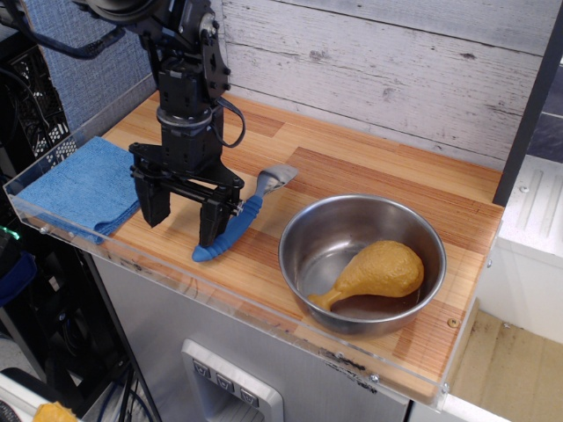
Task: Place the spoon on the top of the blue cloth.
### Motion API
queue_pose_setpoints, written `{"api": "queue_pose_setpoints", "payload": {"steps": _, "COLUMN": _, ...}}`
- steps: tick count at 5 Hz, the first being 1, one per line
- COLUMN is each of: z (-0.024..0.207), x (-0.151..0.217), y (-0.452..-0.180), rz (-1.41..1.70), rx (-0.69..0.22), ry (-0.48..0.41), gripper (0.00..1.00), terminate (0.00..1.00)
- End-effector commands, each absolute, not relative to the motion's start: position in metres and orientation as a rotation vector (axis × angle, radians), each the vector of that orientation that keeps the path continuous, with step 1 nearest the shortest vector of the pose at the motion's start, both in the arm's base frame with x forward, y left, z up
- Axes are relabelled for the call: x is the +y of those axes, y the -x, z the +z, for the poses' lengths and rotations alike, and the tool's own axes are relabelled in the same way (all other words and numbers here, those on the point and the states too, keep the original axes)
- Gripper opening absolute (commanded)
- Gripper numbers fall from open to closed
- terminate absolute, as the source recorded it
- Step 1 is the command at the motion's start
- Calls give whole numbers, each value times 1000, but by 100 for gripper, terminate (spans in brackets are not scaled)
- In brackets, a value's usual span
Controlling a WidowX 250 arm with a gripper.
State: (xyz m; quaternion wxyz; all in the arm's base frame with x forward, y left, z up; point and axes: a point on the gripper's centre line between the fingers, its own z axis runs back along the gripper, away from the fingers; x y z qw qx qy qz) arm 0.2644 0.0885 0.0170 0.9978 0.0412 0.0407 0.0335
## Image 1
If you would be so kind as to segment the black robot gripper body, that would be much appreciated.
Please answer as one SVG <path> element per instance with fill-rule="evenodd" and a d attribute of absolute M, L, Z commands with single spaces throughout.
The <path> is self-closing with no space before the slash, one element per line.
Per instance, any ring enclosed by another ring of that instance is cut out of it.
<path fill-rule="evenodd" d="M 223 112 L 205 112 L 198 117 L 180 118 L 157 113 L 161 124 L 161 142 L 134 142 L 128 151 L 134 157 L 135 177 L 164 177 L 171 193 L 201 204 L 216 201 L 241 204 L 244 181 L 222 162 Z"/>

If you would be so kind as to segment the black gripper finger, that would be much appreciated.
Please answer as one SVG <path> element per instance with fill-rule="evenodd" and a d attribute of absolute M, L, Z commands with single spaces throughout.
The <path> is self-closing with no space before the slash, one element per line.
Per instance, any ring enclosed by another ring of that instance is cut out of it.
<path fill-rule="evenodd" d="M 201 206 L 199 245 L 209 247 L 227 227 L 237 210 L 232 203 L 206 202 Z"/>
<path fill-rule="evenodd" d="M 164 177 L 134 177 L 135 191 L 144 220 L 154 228 L 171 213 L 170 190 Z"/>

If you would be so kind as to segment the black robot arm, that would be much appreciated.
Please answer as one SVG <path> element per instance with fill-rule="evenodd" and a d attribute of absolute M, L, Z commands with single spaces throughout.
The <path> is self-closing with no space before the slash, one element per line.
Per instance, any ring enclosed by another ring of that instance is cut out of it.
<path fill-rule="evenodd" d="M 135 190 L 152 227 L 171 213 L 172 194 L 201 203 L 199 244 L 208 247 L 238 211 L 245 185 L 222 161 L 224 112 L 240 111 L 223 94 L 230 69 L 208 1 L 82 1 L 96 18 L 136 33 L 150 57 L 159 92 L 158 145 L 128 148 Z"/>

